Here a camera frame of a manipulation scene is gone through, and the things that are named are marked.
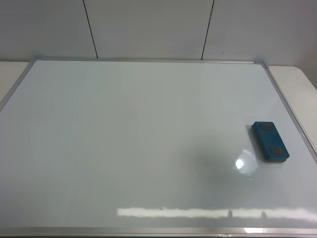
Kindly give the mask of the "blue board eraser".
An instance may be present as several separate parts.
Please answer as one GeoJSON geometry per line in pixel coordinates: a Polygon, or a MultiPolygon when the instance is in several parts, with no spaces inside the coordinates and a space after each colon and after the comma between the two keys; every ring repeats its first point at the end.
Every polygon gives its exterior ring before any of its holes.
{"type": "Polygon", "coordinates": [[[256,121],[251,129],[257,139],[267,163],[284,163],[289,158],[289,153],[273,122],[256,121]]]}

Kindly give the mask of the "white aluminium-framed whiteboard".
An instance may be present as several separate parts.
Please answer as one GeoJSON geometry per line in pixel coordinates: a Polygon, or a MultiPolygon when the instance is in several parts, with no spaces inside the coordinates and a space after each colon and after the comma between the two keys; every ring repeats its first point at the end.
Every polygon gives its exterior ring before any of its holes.
{"type": "Polygon", "coordinates": [[[0,103],[0,235],[314,238],[317,152],[263,62],[33,59],[0,103]]]}

